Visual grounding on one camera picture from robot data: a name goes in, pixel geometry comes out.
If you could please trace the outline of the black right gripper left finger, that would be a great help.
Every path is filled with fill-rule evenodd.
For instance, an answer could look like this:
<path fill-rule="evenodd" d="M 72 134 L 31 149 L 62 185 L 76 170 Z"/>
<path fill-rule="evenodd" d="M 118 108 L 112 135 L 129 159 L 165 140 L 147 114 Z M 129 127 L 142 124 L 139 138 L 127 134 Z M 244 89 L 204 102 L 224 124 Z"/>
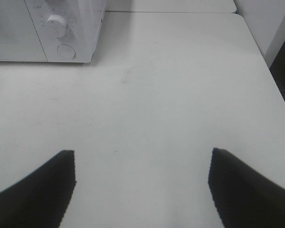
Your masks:
<path fill-rule="evenodd" d="M 75 186 L 75 152 L 60 151 L 0 192 L 0 228 L 58 228 Z"/>

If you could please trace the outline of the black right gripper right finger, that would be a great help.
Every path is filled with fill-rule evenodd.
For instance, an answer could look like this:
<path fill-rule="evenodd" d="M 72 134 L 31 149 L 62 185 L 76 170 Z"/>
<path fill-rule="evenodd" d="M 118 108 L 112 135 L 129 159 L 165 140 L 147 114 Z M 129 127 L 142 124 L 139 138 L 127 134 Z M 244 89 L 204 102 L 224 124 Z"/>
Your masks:
<path fill-rule="evenodd" d="M 214 148 L 208 185 L 226 228 L 285 228 L 285 189 L 227 150 Z"/>

